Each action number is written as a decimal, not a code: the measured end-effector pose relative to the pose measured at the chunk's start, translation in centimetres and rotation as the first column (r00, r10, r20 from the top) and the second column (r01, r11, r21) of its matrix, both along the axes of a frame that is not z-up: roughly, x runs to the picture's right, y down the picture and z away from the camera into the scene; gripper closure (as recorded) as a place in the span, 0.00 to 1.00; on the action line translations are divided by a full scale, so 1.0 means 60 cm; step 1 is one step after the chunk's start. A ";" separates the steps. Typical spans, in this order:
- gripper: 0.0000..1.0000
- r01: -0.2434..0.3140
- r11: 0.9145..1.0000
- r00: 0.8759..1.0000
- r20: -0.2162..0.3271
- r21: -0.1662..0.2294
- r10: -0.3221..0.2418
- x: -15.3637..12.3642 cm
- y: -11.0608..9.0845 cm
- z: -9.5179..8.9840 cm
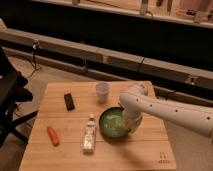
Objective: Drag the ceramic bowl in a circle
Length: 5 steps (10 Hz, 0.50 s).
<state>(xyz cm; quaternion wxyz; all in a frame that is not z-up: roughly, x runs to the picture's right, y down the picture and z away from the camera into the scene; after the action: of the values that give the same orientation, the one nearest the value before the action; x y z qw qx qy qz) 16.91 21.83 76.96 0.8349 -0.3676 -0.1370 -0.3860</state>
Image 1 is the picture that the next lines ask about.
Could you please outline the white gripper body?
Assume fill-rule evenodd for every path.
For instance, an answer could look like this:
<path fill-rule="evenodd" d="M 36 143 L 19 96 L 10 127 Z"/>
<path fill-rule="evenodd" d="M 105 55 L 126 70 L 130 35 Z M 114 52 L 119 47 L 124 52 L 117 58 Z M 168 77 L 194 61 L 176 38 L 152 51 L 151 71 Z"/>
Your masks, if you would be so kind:
<path fill-rule="evenodd" d="M 137 111 L 132 111 L 125 108 L 122 112 L 124 125 L 129 129 L 131 133 L 134 133 L 141 124 L 142 114 Z"/>

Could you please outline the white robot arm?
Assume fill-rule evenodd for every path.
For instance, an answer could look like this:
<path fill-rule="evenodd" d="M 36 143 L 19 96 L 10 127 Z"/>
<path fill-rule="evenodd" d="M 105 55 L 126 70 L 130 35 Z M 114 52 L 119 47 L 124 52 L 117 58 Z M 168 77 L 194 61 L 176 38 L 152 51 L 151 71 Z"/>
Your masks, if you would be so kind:
<path fill-rule="evenodd" d="M 131 132 L 138 129 L 142 114 L 147 113 L 213 141 L 213 108 L 150 97 L 142 83 L 133 84 L 122 91 L 119 100 L 124 107 L 124 124 Z"/>

